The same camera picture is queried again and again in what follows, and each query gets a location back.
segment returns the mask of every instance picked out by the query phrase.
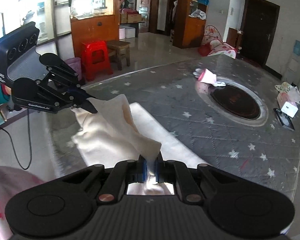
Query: white box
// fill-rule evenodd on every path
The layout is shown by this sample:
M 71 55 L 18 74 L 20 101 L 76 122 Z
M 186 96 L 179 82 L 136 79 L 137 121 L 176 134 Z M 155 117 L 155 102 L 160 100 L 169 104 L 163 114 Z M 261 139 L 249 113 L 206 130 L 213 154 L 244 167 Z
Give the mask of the white box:
M 279 103 L 281 111 L 292 118 L 298 111 L 296 103 L 290 101 L 286 92 L 279 93 L 277 96 L 277 102 Z
M 136 37 L 136 28 L 126 27 L 126 38 L 135 38 Z
M 122 40 L 126 37 L 126 28 L 125 27 L 120 27 L 119 28 L 119 40 Z

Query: red stool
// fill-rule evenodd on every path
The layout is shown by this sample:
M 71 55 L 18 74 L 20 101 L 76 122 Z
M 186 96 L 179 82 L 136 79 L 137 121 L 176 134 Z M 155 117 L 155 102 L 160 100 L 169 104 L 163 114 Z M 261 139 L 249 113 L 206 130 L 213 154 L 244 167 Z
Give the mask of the red stool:
M 81 47 L 82 70 L 87 81 L 95 79 L 96 73 L 106 71 L 113 74 L 105 41 L 83 42 Z

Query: tiled floor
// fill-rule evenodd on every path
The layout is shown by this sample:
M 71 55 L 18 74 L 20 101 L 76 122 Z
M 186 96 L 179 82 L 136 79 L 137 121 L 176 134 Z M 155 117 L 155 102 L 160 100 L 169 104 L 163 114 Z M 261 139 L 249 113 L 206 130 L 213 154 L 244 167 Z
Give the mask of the tiled floor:
M 124 63 L 123 70 L 118 71 L 116 64 L 113 64 L 113 75 L 100 75 L 94 82 L 100 82 L 101 80 L 109 77 L 118 76 L 123 73 L 148 68 L 151 66 L 163 65 L 200 57 L 196 49 L 179 49 L 173 47 L 169 41 L 169 37 L 163 35 L 142 33 L 140 34 L 139 38 L 127 39 L 127 41 L 131 42 L 131 66 L 126 67 Z M 55 174 L 52 162 L 50 161 L 50 138 L 46 132 L 45 115 L 37 112 L 30 114 L 30 124 L 33 162 L 29 171 L 33 174 L 36 174 L 43 180 L 52 180 L 55 178 Z M 17 155 L 22 165 L 26 166 L 29 161 L 27 118 L 24 117 L 14 122 L 6 127 L 6 130 L 13 138 Z M 13 155 L 9 137 L 3 131 L 0 131 L 0 165 L 18 167 L 16 159 Z M 296 208 L 296 216 L 288 235 L 294 240 L 300 240 L 300 173 L 294 198 L 294 205 Z

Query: white storage bin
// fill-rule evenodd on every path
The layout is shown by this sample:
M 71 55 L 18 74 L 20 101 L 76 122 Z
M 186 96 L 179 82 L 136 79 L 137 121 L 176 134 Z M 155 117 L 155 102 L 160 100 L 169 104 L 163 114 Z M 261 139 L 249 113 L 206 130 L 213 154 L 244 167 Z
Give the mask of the white storage bin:
M 125 27 L 119 28 L 119 40 L 122 40 L 126 37 Z
M 136 28 L 126 27 L 126 38 L 135 38 L 136 37 Z

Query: dark door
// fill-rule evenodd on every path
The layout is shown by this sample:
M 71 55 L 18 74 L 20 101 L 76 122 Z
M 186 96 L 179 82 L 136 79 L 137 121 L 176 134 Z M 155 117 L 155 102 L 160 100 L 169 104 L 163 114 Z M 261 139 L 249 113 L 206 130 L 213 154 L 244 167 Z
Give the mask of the dark door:
M 141 0 L 139 13 L 141 14 L 142 21 L 144 22 L 140 24 L 141 33 L 146 33 L 149 31 L 150 5 L 151 0 Z
M 265 0 L 245 0 L 241 55 L 264 66 L 273 42 L 280 7 Z

